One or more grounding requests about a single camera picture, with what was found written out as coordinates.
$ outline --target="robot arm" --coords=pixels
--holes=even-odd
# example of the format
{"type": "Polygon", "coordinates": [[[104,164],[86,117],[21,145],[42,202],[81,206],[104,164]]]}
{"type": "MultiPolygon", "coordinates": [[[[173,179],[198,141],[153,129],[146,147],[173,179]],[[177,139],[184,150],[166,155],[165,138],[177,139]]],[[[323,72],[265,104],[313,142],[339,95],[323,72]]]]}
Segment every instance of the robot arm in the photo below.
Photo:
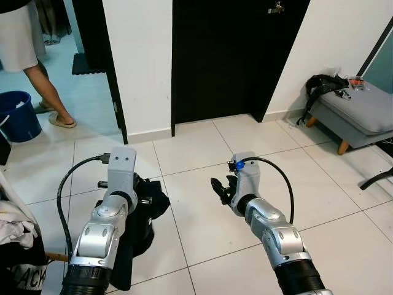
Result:
{"type": "Polygon", "coordinates": [[[332,295],[325,289],[299,231],[281,211],[259,196],[259,166],[255,161],[242,162],[248,157],[255,154],[235,154],[228,164],[237,177],[227,176],[229,188],[212,178],[214,191],[236,215],[244,216],[260,239],[284,295],[332,295]]]}
{"type": "Polygon", "coordinates": [[[135,158],[133,149],[117,147],[112,150],[108,190],[79,235],[63,280],[62,294],[105,293],[127,216],[138,203],[134,191],[135,158]]]}

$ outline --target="person's foot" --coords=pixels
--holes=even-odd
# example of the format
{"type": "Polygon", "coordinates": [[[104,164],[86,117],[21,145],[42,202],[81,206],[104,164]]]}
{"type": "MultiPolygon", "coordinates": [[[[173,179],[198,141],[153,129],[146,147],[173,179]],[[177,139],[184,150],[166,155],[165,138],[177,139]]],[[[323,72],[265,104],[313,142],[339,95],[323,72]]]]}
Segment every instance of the person's foot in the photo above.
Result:
{"type": "Polygon", "coordinates": [[[52,35],[52,43],[51,44],[59,44],[60,43],[60,37],[57,34],[52,35]]]}
{"type": "Polygon", "coordinates": [[[34,104],[33,108],[36,114],[43,114],[45,112],[52,112],[55,110],[49,104],[42,101],[40,103],[34,104]]]}
{"type": "Polygon", "coordinates": [[[48,120],[51,124],[63,128],[74,128],[77,125],[76,121],[72,117],[64,118],[60,116],[57,112],[51,114],[48,120]]]}
{"type": "Polygon", "coordinates": [[[42,34],[42,36],[44,37],[44,44],[45,45],[52,45],[52,37],[49,34],[42,34]]]}

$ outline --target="gray ottoman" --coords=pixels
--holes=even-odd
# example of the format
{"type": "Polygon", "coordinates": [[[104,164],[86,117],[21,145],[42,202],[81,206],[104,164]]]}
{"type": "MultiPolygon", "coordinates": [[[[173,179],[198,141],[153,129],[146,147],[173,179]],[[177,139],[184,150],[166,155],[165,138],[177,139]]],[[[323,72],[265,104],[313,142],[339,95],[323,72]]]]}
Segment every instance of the gray ottoman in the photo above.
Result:
{"type": "Polygon", "coordinates": [[[334,92],[326,93],[309,112],[312,117],[307,127],[320,121],[342,138],[339,155],[344,154],[349,145],[359,148],[393,137],[393,95],[368,82],[366,86],[369,90],[346,88],[352,96],[350,100],[334,92]]]}

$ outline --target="slipper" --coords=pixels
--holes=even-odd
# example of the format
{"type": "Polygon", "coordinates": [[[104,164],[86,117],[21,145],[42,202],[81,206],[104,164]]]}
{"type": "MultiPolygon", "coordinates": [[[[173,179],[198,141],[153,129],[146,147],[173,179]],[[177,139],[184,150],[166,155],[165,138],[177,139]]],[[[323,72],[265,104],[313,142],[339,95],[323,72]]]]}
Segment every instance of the slipper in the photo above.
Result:
{"type": "Polygon", "coordinates": [[[52,37],[50,35],[44,33],[42,36],[44,37],[45,45],[52,45],[52,37]]]}
{"type": "Polygon", "coordinates": [[[59,44],[60,43],[60,37],[56,34],[52,35],[52,42],[51,44],[59,44]]]}
{"type": "Polygon", "coordinates": [[[74,120],[74,123],[72,123],[72,124],[59,123],[57,121],[57,116],[58,116],[57,112],[54,112],[53,114],[49,115],[49,118],[48,118],[49,123],[51,123],[55,126],[63,127],[63,128],[74,128],[77,125],[75,120],[74,120]]]}
{"type": "Polygon", "coordinates": [[[52,111],[55,110],[55,109],[53,109],[53,108],[51,108],[51,107],[47,108],[47,107],[44,106],[41,102],[40,102],[40,103],[34,104],[33,108],[34,108],[34,112],[35,112],[36,114],[43,114],[43,113],[45,113],[45,112],[52,112],[52,111]]]}

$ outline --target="white shorts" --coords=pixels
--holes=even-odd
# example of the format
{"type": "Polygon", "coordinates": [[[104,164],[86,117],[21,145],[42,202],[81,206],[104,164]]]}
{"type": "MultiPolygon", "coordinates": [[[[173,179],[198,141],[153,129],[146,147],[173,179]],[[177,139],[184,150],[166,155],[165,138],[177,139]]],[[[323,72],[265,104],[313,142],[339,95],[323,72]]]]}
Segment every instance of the white shorts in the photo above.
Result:
{"type": "Polygon", "coordinates": [[[34,1],[0,14],[0,61],[6,71],[20,72],[36,66],[37,57],[43,56],[45,44],[34,1]]]}

